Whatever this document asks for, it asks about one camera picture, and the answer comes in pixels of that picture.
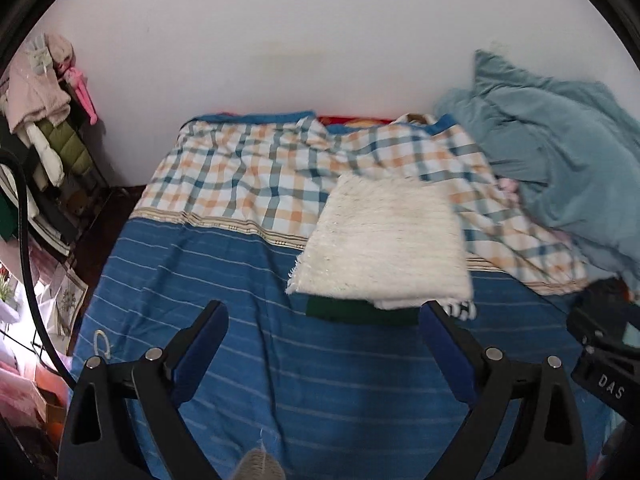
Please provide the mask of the white fluffy sweater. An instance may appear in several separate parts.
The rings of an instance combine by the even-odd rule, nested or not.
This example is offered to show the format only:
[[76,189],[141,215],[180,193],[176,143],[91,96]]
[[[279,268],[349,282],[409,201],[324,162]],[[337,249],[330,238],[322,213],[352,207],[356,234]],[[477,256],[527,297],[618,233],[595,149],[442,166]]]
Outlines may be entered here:
[[343,174],[288,277],[288,294],[366,300],[378,310],[473,300],[463,233],[445,189]]

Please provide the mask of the clothes pile on shelf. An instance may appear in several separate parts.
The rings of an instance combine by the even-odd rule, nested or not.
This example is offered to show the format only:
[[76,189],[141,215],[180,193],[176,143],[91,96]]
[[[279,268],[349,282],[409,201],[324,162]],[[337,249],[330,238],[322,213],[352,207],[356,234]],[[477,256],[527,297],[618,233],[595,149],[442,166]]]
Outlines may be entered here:
[[98,122],[72,44],[58,34],[28,40],[1,86],[1,147],[22,168],[30,225],[63,256],[92,222],[106,185],[84,139]]

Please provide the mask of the grey glove cuff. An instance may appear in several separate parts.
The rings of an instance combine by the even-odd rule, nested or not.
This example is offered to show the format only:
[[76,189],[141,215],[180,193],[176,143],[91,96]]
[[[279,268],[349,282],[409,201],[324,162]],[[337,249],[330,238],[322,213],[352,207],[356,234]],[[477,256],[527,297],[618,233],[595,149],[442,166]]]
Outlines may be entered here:
[[261,448],[253,448],[239,461],[231,480],[285,480],[279,462]]

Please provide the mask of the blue striped bed sheet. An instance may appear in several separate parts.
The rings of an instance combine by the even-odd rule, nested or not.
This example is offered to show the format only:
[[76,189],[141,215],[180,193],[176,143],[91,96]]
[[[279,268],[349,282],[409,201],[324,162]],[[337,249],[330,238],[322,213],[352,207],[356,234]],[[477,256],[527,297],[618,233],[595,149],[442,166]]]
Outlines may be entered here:
[[[304,246],[132,213],[82,320],[73,371],[94,354],[140,358],[218,300],[228,333],[181,413],[223,477],[264,446],[291,479],[423,478],[465,406],[414,327],[308,318],[306,297],[286,292]],[[565,327],[574,292],[544,296],[504,272],[470,270],[480,342],[514,360],[575,364]]]

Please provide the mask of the teal blue blanket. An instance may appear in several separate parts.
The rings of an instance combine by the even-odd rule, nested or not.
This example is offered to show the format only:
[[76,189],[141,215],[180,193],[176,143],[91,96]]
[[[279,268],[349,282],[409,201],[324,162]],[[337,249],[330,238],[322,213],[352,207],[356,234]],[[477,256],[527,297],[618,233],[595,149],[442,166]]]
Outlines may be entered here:
[[447,92],[436,112],[518,182],[529,217],[639,289],[639,123],[605,84],[535,75],[478,50],[472,87]]

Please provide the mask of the green garment with white stripes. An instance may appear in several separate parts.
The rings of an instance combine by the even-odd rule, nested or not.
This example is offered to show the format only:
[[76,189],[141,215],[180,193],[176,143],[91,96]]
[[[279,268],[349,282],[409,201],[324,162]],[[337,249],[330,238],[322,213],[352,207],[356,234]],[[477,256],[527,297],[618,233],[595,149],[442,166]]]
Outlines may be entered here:
[[383,310],[364,300],[310,296],[305,314],[332,323],[371,326],[417,326],[420,308]]

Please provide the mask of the plaid bed cover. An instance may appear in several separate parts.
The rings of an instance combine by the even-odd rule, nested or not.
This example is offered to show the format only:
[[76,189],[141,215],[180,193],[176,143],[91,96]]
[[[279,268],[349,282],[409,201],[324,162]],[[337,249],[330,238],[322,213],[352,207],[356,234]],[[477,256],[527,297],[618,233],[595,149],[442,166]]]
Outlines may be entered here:
[[442,182],[474,271],[504,272],[544,296],[587,284],[572,245],[526,217],[449,116],[361,129],[327,126],[311,112],[194,119],[156,168],[134,215],[298,249],[342,174]]

